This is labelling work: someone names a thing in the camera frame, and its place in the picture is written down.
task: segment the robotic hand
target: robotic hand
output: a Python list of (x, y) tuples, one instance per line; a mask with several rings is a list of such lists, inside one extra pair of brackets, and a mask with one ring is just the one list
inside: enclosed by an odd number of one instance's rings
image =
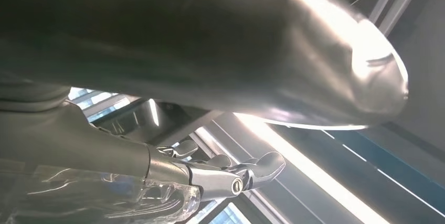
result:
[[(198, 149), (192, 140), (177, 147), (158, 147), (163, 155), (184, 158)], [(209, 161), (184, 162), (190, 185), (199, 187), (201, 201), (236, 197), (241, 192), (258, 188), (276, 178), (284, 169), (284, 157), (270, 152), (260, 159), (252, 158), (238, 165), (231, 165), (229, 157), (217, 155)]]

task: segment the metal bolt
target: metal bolt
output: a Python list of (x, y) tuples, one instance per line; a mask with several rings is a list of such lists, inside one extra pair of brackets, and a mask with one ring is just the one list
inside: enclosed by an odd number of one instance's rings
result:
[(240, 194), (242, 191), (242, 180), (240, 178), (235, 178), (232, 182), (232, 193), (234, 195)]

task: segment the blue stripe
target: blue stripe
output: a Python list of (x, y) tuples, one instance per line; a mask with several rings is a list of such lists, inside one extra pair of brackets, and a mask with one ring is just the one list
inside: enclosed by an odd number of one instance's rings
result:
[(445, 189), (370, 139), (354, 131), (329, 131), (368, 162), (445, 214)]

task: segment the transparent plastic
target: transparent plastic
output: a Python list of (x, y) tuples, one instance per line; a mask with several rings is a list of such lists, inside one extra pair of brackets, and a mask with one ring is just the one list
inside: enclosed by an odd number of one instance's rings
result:
[(0, 166), (0, 223), (169, 223), (200, 202), (197, 187), (174, 182), (49, 166), (27, 175), (21, 167)]

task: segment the glass window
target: glass window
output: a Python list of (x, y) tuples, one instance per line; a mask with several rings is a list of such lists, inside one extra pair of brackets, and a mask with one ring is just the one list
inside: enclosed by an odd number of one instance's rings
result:
[(81, 89), (81, 88), (71, 88), (70, 93), (68, 95), (68, 98), (70, 100), (76, 99), (77, 97), (81, 97), (82, 95), (88, 94), (92, 92), (92, 90), (89, 89)]
[(210, 224), (250, 224), (250, 221), (233, 203), (229, 203)]
[(107, 109), (104, 109), (104, 110), (102, 110), (102, 111), (100, 111), (100, 112), (98, 112), (98, 113), (96, 113), (96, 114), (94, 114), (94, 115), (92, 115), (92, 116), (89, 116), (88, 117), (88, 122), (93, 122), (94, 120), (97, 120), (97, 119), (99, 119), (99, 118), (101, 118), (101, 117), (103, 117), (103, 116), (105, 116), (105, 115), (108, 115), (108, 114), (110, 114), (111, 112), (113, 112), (113, 111), (115, 111), (115, 110), (118, 110), (118, 109), (120, 109), (120, 108), (122, 108), (122, 107), (124, 107), (125, 105), (128, 105), (128, 104), (130, 104), (130, 100), (128, 99), (128, 98), (124, 98), (124, 99), (122, 99), (121, 101), (119, 101), (118, 103), (116, 103), (115, 105), (113, 105), (113, 106), (111, 106), (111, 107), (108, 107)]
[(213, 209), (215, 209), (223, 199), (212, 200), (205, 208), (201, 209), (187, 224), (198, 224), (202, 221)]

